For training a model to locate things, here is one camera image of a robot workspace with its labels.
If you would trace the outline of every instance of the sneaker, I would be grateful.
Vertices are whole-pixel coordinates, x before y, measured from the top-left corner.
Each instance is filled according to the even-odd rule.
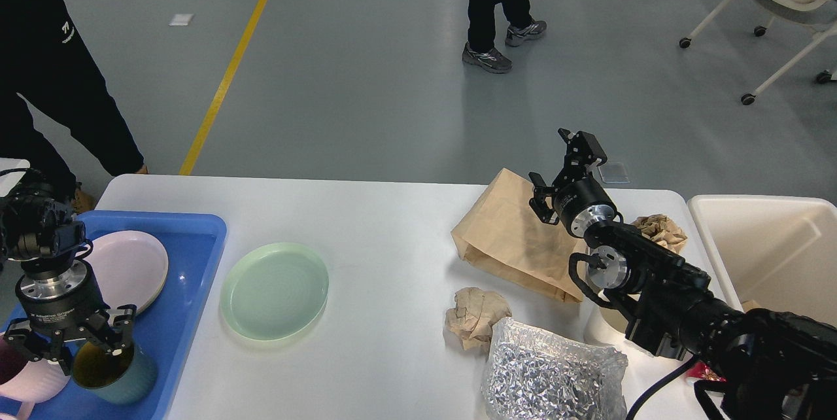
[[[81,183],[76,183],[75,197],[71,201],[71,205],[76,214],[81,214],[82,212],[93,211],[93,208],[96,207],[96,200],[93,199],[93,196],[81,191]]]
[[[509,29],[505,30],[505,44],[508,45],[508,47],[518,47],[520,44],[523,44],[523,42],[542,38],[543,33],[546,31],[546,21],[532,20],[532,23],[523,29],[517,29],[517,27],[509,24]]]
[[[471,50],[467,42],[466,48],[462,51],[462,61],[466,64],[477,65],[490,73],[506,73],[511,69],[511,60],[506,59],[496,48],[481,53]]]

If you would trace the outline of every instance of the logo on jacket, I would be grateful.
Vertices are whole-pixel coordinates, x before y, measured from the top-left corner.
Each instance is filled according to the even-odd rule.
[[[75,26],[70,26],[69,21],[65,21],[65,23],[63,23],[63,26],[61,26],[61,30],[63,31],[63,33],[69,32],[67,38],[61,41],[61,44],[67,44],[69,42],[69,39],[72,39],[75,35]]]

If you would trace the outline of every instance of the bubble wrap bag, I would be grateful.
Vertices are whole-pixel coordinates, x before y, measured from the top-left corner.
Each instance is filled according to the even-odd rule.
[[[491,420],[616,420],[628,358],[510,317],[494,325],[482,380]]]

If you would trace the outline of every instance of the blue tray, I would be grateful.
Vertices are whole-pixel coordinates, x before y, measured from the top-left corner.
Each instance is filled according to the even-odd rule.
[[[127,406],[105,402],[70,381],[59,395],[37,404],[30,419],[160,420],[174,399],[224,250],[227,226],[217,215],[207,214],[90,211],[78,219],[86,225],[90,239],[117,230],[140,230],[158,238],[168,253],[165,285],[154,303],[137,316],[134,328],[134,339],[158,365],[158,380],[148,396]],[[18,305],[9,319],[24,316]],[[0,330],[8,325],[7,321]],[[19,406],[19,402],[0,398],[0,411],[14,414]]]

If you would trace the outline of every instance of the cup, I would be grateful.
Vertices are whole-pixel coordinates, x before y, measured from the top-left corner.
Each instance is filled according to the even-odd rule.
[[[2,336],[0,334],[0,396],[23,403],[17,414],[0,413],[0,419],[26,420],[34,404],[55,397],[69,377],[57,364],[27,360]]]
[[[136,343],[119,355],[108,355],[85,343],[73,361],[73,381],[107,402],[126,405],[139,401],[154,387],[158,370]]]
[[[599,292],[598,297],[607,300],[604,292]],[[616,345],[625,339],[625,330],[628,330],[628,321],[619,310],[597,305],[592,308],[584,327],[584,342],[589,345]]]

